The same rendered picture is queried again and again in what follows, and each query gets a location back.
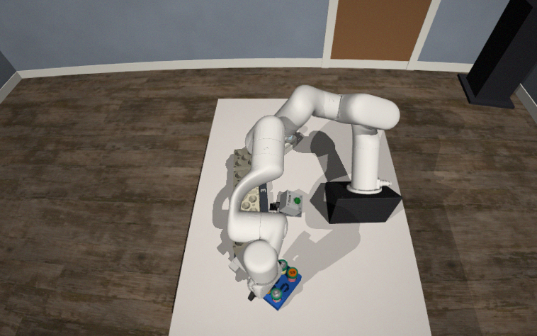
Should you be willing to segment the blue tube rack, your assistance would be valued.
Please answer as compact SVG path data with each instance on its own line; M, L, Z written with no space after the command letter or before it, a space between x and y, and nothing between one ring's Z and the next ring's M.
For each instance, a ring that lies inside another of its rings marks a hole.
M273 301L272 297L271 297L271 293L266 294L265 297L263 297L263 299L266 302L268 302L271 306L273 306L276 310L278 310L284 304L286 299L293 292L293 290L295 289L296 285L298 285L300 281L301 281L301 277L298 274L297 279L295 280L295 282L289 282L288 277L287 277L287 272L286 272L285 274L281 275L281 277L278 279L278 281L272 287L272 289L281 288L282 297L281 297L280 302L275 303Z

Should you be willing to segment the conical tube with pink liquid and green cap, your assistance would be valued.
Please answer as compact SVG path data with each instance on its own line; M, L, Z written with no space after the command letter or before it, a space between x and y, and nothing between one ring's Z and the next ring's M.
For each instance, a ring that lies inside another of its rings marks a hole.
M290 267L287 270L287 276L288 276L289 282L295 282L298 276L298 270L295 267Z

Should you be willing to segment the beige bucket adapter block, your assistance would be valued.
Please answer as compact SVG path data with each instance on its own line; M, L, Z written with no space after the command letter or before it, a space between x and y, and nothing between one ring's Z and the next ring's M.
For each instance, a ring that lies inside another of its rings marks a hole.
M246 245L247 243L232 241L232 249L234 250L235 255L237 256Z
M247 149L234 150L234 171L251 169L251 154Z
M238 184L238 182L249 172L249 170L233 171L233 190ZM252 189L248 194L259 194L259 200L260 200L259 186Z
M260 211L259 194L247 194L242 202L241 211Z

